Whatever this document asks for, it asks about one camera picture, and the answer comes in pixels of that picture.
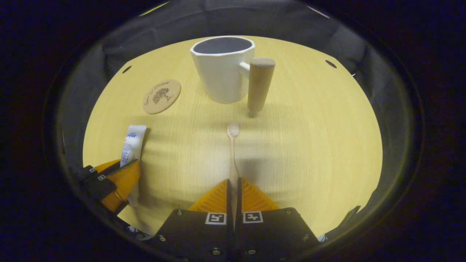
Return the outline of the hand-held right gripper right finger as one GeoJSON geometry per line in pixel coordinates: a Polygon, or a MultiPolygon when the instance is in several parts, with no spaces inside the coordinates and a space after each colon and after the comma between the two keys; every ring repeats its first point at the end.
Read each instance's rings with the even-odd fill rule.
{"type": "Polygon", "coordinates": [[[319,243],[295,208],[279,207],[251,182],[238,179],[236,261],[290,262],[319,243]]]}

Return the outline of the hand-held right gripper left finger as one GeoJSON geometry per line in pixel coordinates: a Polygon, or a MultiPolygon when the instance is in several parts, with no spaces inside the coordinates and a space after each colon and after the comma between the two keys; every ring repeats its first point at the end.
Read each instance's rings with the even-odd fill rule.
{"type": "Polygon", "coordinates": [[[229,262],[231,184],[220,182],[189,209],[174,209],[155,235],[155,249],[180,262],[229,262]]]}

